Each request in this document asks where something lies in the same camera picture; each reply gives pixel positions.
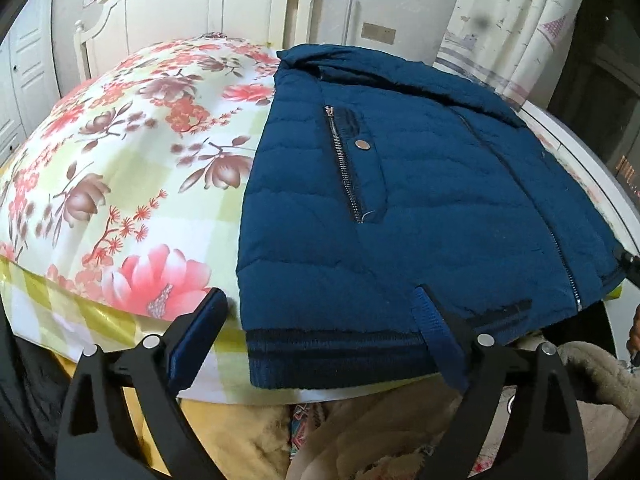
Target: white wardrobe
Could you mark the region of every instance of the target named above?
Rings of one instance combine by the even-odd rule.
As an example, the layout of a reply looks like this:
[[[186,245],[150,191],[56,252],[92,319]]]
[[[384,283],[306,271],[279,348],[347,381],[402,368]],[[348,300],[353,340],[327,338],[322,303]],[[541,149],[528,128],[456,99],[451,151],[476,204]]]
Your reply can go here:
[[[51,0],[29,0],[0,44],[0,165],[59,99]]]

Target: metal snap button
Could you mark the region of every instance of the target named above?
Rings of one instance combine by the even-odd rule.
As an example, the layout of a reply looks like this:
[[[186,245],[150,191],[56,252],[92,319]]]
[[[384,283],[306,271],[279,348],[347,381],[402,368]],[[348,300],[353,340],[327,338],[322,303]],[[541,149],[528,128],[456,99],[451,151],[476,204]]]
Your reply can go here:
[[[371,145],[366,140],[358,139],[356,140],[356,147],[361,150],[368,150]]]

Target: blue puffer jacket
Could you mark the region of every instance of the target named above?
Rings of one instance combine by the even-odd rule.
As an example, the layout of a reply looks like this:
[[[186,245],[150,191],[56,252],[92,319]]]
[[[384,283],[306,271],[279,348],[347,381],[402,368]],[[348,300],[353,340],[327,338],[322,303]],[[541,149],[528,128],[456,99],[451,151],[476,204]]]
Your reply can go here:
[[[434,372],[419,285],[504,343],[622,281],[607,223],[489,90],[363,48],[278,55],[239,246],[254,385]]]

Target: white curtain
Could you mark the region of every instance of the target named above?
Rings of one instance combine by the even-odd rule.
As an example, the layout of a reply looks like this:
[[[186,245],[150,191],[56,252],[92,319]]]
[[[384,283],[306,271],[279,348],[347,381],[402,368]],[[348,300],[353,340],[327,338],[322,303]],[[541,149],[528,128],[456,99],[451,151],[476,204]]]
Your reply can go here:
[[[520,108],[582,0],[457,0],[433,66]]]

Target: fuzzy fabric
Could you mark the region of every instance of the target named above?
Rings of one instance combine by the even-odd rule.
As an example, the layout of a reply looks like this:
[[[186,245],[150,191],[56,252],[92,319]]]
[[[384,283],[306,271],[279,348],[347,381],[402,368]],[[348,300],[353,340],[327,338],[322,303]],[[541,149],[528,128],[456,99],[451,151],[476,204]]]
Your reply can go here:
[[[602,348],[575,341],[558,349],[568,368],[583,372],[593,383],[596,398],[617,407],[629,421],[640,416],[640,378],[629,373],[619,361]]]

